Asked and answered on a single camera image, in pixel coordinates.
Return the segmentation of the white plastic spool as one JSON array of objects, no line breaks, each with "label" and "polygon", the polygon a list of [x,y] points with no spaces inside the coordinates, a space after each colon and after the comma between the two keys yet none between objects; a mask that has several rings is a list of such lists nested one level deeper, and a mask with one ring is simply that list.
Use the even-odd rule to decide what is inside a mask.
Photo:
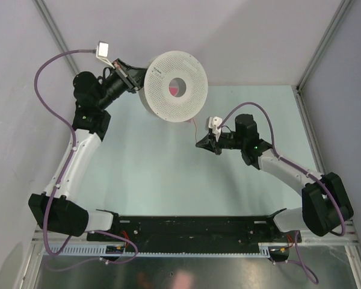
[{"label": "white plastic spool", "polygon": [[208,95],[208,79],[191,54],[169,51],[154,57],[147,67],[141,103],[152,115],[167,122],[186,122],[202,109]]}]

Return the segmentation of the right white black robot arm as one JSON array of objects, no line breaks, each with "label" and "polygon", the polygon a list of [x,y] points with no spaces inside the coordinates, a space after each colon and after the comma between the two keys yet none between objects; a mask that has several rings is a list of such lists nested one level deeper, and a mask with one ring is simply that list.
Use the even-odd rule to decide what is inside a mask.
[{"label": "right white black robot arm", "polygon": [[274,146],[260,138],[251,114],[235,117],[235,130],[222,132],[219,117],[208,119],[208,133],[196,147],[221,155],[224,149],[239,150],[248,166],[273,175],[300,197],[301,206],[273,214],[265,227],[271,241],[280,241],[289,231],[308,229],[323,237],[328,233],[346,234],[346,222],[354,215],[347,192],[339,175],[305,169],[279,155]]}]

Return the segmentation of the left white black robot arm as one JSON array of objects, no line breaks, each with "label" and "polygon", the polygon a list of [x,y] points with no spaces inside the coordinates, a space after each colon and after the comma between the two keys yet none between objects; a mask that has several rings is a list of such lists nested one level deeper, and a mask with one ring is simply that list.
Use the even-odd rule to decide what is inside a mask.
[{"label": "left white black robot arm", "polygon": [[120,236],[121,226],[114,213],[85,209],[76,203],[82,179],[90,160],[102,143],[111,116],[106,111],[124,92],[143,88],[147,70],[116,59],[103,69],[101,76],[81,72],[73,79],[75,115],[69,128],[73,131],[66,153],[51,182],[41,194],[32,194],[28,205],[37,224],[44,231],[79,237],[98,231],[109,241]]}]

